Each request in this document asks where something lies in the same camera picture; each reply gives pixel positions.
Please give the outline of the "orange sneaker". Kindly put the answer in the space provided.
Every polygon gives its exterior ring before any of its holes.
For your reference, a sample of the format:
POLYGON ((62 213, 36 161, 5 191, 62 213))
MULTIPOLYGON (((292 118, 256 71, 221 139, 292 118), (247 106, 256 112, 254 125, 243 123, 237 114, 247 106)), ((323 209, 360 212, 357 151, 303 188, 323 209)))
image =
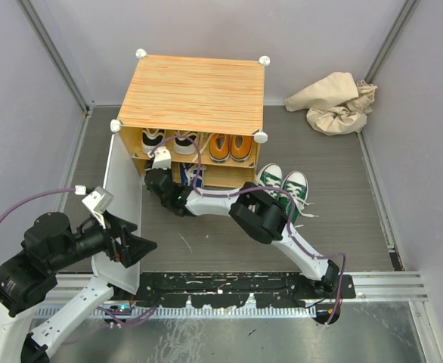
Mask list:
POLYGON ((230 157, 230 137, 228 134, 211 133, 203 137, 201 153, 208 151, 214 163, 224 163, 230 157))
POLYGON ((249 159, 252 152, 253 137, 247 135, 231 136, 231 158, 242 163, 249 159))

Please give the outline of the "black white sneaker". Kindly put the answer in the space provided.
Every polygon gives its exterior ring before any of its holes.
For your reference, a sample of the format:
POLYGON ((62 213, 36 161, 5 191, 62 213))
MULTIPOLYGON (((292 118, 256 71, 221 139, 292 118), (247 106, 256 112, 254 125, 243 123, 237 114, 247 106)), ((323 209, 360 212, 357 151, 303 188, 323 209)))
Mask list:
POLYGON ((164 140, 165 136, 165 129, 143 129, 141 133, 141 150, 145 154, 150 153, 164 140))
POLYGON ((194 144, 199 144, 200 133, 193 131, 178 132, 179 137, 173 141, 173 150, 180 155, 192 155, 197 152, 194 144))

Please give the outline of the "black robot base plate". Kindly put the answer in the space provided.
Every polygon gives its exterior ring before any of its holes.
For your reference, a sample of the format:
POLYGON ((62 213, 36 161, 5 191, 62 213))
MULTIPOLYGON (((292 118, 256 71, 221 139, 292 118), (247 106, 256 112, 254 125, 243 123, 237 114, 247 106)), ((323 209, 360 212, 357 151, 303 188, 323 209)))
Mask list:
POLYGON ((298 272, 145 272, 134 302, 143 307, 220 309, 243 307, 252 297, 258 309, 305 308, 311 300, 330 302, 336 290, 325 291, 298 272))

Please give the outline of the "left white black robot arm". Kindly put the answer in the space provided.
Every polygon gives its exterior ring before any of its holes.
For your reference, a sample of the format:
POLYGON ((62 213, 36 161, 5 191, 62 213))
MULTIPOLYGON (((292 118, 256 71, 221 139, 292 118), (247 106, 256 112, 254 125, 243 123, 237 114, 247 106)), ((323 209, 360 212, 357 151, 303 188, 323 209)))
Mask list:
POLYGON ((22 250, 0 265, 0 362, 48 362, 90 312, 111 297, 128 296, 127 277, 93 277, 44 326, 29 329, 48 292, 57 286, 58 271, 97 253, 130 268, 157 248, 134 234, 136 224, 104 215, 106 228, 89 219, 89 228, 73 231, 65 214, 43 214, 25 232, 22 250))

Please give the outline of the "blue sneaker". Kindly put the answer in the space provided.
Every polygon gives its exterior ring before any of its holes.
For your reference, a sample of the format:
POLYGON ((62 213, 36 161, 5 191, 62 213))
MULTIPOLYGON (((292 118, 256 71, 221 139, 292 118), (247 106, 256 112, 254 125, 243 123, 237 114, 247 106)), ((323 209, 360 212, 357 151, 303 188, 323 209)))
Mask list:
POLYGON ((198 169, 198 165, 194 163, 179 163, 179 172, 182 185, 192 185, 193 180, 197 177, 196 187, 202 188, 204 186, 203 176, 206 171, 206 167, 201 165, 198 169))

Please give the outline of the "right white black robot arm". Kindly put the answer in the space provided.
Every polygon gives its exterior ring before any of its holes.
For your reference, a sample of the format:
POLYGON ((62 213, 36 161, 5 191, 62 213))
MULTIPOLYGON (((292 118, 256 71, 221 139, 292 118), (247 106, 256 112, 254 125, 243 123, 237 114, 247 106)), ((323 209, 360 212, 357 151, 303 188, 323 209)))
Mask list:
POLYGON ((196 190, 174 181, 168 169, 151 169, 144 180, 148 190, 173 214, 231 217, 253 240, 278 248, 311 281, 315 295, 327 298, 339 287, 339 266, 299 234, 283 205, 263 187, 247 182, 228 191, 196 190))

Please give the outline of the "green sneaker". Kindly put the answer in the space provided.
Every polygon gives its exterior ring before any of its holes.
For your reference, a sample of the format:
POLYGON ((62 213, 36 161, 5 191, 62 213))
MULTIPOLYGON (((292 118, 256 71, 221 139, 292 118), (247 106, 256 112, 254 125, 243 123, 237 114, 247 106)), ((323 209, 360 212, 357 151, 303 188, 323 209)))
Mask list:
POLYGON ((285 213, 289 215, 293 209, 292 223, 295 225, 296 220, 302 216, 306 218, 317 218, 316 215, 311 213, 304 213, 304 208, 309 206, 307 202, 308 198, 308 179, 300 171, 292 171, 282 181, 282 188, 288 194, 290 194, 295 203, 292 203, 291 199, 286 194, 279 196, 279 201, 285 208, 285 213))
POLYGON ((281 182, 283 174, 281 168, 276 163, 269 163, 263 166, 256 174, 255 184, 260 187, 271 187, 274 190, 265 190, 274 199, 280 195, 281 182))

